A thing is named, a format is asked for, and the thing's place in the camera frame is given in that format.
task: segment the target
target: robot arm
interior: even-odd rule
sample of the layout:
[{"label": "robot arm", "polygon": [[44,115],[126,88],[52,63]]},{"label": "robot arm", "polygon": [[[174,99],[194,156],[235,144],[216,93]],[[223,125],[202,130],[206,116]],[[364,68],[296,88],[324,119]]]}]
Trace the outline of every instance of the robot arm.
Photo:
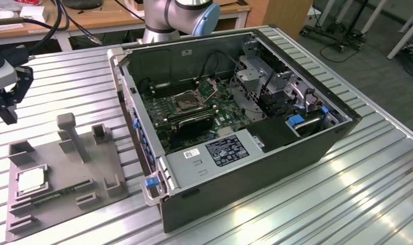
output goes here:
[{"label": "robot arm", "polygon": [[[58,0],[54,2],[60,15],[60,3]],[[192,36],[207,35],[216,25],[219,5],[212,0],[144,0],[143,5],[144,33],[139,43],[174,40],[179,38],[178,31]],[[0,25],[22,22],[22,18],[6,19],[0,20]],[[22,66],[27,61],[28,50],[23,46],[0,52],[0,117],[7,125],[16,123],[15,104],[32,82],[32,70]],[[14,87],[6,91],[5,87],[11,84]]]},{"label": "robot arm", "polygon": [[[32,81],[31,68],[20,66],[27,61],[28,51],[23,46],[0,52],[0,117],[7,125],[16,123],[15,104],[20,102]],[[6,91],[5,87],[11,84],[14,87]]]},{"label": "robot arm", "polygon": [[144,32],[140,43],[179,38],[178,31],[208,35],[219,18],[219,5],[212,0],[144,0]]}]

